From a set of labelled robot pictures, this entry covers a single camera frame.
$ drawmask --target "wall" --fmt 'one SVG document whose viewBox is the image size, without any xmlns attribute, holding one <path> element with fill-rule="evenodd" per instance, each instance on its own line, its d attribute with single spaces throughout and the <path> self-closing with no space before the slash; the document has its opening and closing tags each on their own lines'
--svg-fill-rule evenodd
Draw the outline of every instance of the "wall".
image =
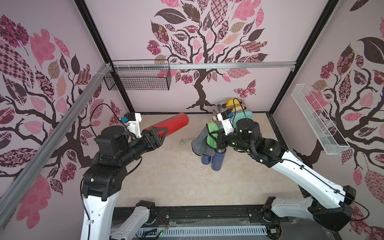
<svg viewBox="0 0 384 240">
<path fill-rule="evenodd" d="M 327 3 L 86 2 L 112 60 L 155 58 L 171 63 L 295 61 Z M 127 92 L 136 111 L 212 111 L 213 104 L 230 97 L 245 99 L 253 111 L 268 111 L 289 72 L 290 68 L 172 71 L 169 91 Z"/>
<path fill-rule="evenodd" d="M 0 195 L 31 160 L 103 64 L 76 5 L 65 1 L 7 1 L 0 9 Z M 1 239 L 79 239 L 79 187 L 98 150 L 90 112 L 127 109 L 104 83 L 44 166 Z M 104 106 L 92 118 L 96 134 L 116 124 Z"/>
<path fill-rule="evenodd" d="M 370 210 L 368 219 L 347 224 L 341 237 L 382 239 L 384 2 L 355 2 L 341 2 L 274 117 L 290 149 L 304 163 L 333 182 L 354 187 L 356 201 Z M 313 91 L 350 149 L 338 155 L 325 154 L 290 96 L 297 83 L 305 83 Z M 352 207 L 354 219 L 366 216 L 361 206 Z"/>
</svg>

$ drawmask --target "green cloth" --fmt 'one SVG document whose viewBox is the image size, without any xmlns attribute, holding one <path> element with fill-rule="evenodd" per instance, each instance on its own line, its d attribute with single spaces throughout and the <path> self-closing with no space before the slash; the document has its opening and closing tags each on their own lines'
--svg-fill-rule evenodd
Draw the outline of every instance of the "green cloth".
<svg viewBox="0 0 384 240">
<path fill-rule="evenodd" d="M 217 131 L 218 130 L 218 126 L 214 123 L 214 122 L 210 122 L 208 123 L 208 130 L 209 132 L 214 132 L 214 131 Z M 214 136 L 215 138 L 217 138 L 218 134 L 217 133 L 212 133 L 212 136 Z M 216 141 L 211 137 L 207 136 L 207 144 L 211 147 L 211 148 L 217 148 L 217 143 Z"/>
</svg>

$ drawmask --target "floor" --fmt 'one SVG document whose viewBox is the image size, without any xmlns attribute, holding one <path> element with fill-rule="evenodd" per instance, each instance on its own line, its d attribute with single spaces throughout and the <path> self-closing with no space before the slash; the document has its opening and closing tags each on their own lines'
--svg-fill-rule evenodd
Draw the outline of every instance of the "floor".
<svg viewBox="0 0 384 240">
<path fill-rule="evenodd" d="M 141 129 L 173 115 L 142 115 Z M 264 204 L 267 197 L 302 198 L 299 187 L 283 174 L 255 162 L 246 153 L 228 147 L 220 171 L 203 165 L 201 157 L 192 152 L 191 140 L 196 137 L 210 114 L 188 114 L 189 124 L 167 136 L 162 147 L 143 154 L 141 165 L 122 184 L 116 207 L 135 206 L 140 200 L 157 206 Z M 254 113 L 262 136 L 276 139 L 264 113 Z M 137 162 L 127 166 L 133 169 Z"/>
</svg>

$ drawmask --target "black cable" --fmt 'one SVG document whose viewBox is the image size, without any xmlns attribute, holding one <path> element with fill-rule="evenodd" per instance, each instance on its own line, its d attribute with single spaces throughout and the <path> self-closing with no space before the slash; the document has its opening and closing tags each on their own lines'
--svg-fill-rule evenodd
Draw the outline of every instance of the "black cable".
<svg viewBox="0 0 384 240">
<path fill-rule="evenodd" d="M 93 114 L 94 114 L 94 112 L 96 111 L 96 109 L 99 107 L 99 106 L 101 106 L 101 105 L 107 105 L 108 107 L 109 107 L 109 109 L 113 112 L 113 115 L 115 115 L 115 117 L 116 117 L 116 119 L 125 127 L 125 129 L 127 129 L 127 131 L 129 131 L 128 130 L 128 128 L 127 128 L 127 126 L 116 116 L 116 114 L 115 114 L 115 112 L 112 110 L 112 108 L 108 105 L 108 104 L 106 104 L 106 103 L 101 103 L 101 104 L 99 104 L 99 105 L 97 105 L 96 107 L 95 107 L 95 109 L 93 109 L 93 111 L 92 111 L 92 113 L 91 113 L 91 117 L 89 118 L 89 125 L 90 125 L 90 127 L 91 127 L 91 130 L 92 130 L 92 132 L 93 132 L 93 134 L 95 135 L 95 137 L 97 137 L 96 136 L 96 133 L 95 133 L 95 131 L 93 130 L 93 128 L 92 128 L 92 117 L 93 117 Z"/>
<path fill-rule="evenodd" d="M 85 213 L 87 214 L 88 220 L 90 221 L 91 218 L 89 217 L 87 208 L 85 208 L 85 205 L 84 205 L 84 199 L 83 199 L 83 193 L 82 193 L 82 190 L 83 190 L 83 181 L 84 181 L 84 178 L 82 178 L 81 181 L 80 181 L 80 198 L 81 198 L 81 203 L 83 204 Z M 88 225 L 88 240 L 89 240 L 89 235 L 90 235 L 90 234 L 91 234 L 91 223 L 89 223 L 89 225 Z"/>
</svg>

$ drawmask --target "metal rod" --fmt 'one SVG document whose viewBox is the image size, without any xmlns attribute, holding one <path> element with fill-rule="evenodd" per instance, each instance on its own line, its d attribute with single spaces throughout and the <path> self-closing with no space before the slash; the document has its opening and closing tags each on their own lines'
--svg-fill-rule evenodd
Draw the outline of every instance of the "metal rod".
<svg viewBox="0 0 384 240">
<path fill-rule="evenodd" d="M 223 69 L 223 68 L 293 68 L 296 62 L 258 62 L 258 63 L 178 63 L 169 64 L 170 69 Z M 142 68 L 142 64 L 126 64 L 123 68 Z M 168 64 L 144 64 L 147 68 L 168 67 Z"/>
<path fill-rule="evenodd" d="M 106 74 L 110 69 L 110 64 L 106 63 L 99 69 L 98 73 Z M 87 84 L 83 93 L 76 99 L 75 103 L 60 120 L 47 140 L 41 145 L 38 152 L 26 164 L 20 175 L 4 193 L 3 197 L 0 199 L 0 228 L 3 227 L 24 194 L 32 186 L 37 175 L 41 172 L 44 165 L 59 146 L 61 140 L 75 122 L 81 110 L 100 86 L 103 81 L 103 74 L 96 74 L 90 83 Z"/>
</svg>

